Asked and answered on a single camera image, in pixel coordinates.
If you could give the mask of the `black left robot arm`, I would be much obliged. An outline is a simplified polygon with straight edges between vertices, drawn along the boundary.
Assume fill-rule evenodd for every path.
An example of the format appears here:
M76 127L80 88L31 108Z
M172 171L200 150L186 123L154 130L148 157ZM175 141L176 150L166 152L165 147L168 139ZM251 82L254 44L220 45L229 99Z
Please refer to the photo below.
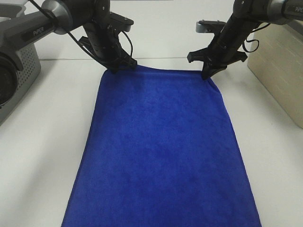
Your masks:
M23 70L17 52L50 33L68 34L97 63L117 73L135 69L137 61L119 41L134 22L113 13L108 0L45 0L37 12L0 24L0 104L5 105L18 88L17 72Z

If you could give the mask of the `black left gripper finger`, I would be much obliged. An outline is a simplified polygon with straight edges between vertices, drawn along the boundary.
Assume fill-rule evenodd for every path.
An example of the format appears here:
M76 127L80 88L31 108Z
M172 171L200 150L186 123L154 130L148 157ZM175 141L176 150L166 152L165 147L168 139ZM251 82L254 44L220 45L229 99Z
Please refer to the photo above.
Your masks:
M137 67L137 60L133 58L123 59L122 69L135 69Z
M104 63L104 67L114 74L123 70L123 67L119 63L116 63L116 62L106 62L106 63Z

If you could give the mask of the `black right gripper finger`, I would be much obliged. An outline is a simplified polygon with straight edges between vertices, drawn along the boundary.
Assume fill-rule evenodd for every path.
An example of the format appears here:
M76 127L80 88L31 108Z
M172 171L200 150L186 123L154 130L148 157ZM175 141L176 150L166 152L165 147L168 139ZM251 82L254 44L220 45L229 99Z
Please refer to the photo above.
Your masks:
M227 69L227 65L209 65L208 77L211 78L215 74Z
M212 76L212 64L208 63L208 62L204 62L203 64L203 68L201 71L201 77L202 79L208 79Z

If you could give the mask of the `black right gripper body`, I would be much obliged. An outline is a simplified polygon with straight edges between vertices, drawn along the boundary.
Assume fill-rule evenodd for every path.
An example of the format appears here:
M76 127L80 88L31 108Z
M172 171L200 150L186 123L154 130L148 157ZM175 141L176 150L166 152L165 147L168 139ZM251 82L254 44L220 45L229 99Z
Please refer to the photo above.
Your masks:
M230 65L244 62L247 55L238 51L248 36L248 22L232 15L219 34L214 34L210 44L201 50L190 52L188 62L202 61L212 65Z

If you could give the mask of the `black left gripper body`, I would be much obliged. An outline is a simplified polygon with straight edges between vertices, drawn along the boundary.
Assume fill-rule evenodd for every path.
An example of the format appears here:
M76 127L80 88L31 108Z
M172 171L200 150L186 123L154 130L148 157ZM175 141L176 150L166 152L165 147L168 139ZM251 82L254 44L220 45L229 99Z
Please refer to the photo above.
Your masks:
M104 64L116 62L122 64L123 59L132 58L121 46L119 31L110 23L110 16L104 20L92 18L83 25L86 36L79 43L84 46L97 60Z

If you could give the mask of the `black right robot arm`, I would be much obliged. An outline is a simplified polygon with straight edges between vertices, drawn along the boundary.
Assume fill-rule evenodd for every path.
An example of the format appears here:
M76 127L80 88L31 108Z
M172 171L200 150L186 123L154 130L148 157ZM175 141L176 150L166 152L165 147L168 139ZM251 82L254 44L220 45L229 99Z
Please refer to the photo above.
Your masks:
M239 48L262 23L284 25L302 19L301 0L236 0L227 22L200 20L196 23L196 32L214 37L206 48L190 52L187 60L201 61L202 79L209 79L230 64L246 61L248 50L240 52Z

